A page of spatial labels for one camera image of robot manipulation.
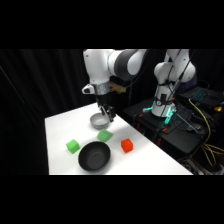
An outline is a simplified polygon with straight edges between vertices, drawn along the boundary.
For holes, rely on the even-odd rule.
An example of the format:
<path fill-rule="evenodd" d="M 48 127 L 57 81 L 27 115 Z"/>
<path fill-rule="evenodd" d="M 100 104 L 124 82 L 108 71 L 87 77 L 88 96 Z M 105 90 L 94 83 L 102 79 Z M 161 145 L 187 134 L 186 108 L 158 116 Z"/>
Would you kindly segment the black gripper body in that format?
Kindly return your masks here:
<path fill-rule="evenodd" d="M 99 107 L 109 107 L 112 105 L 111 94 L 96 95 L 96 102 Z"/>

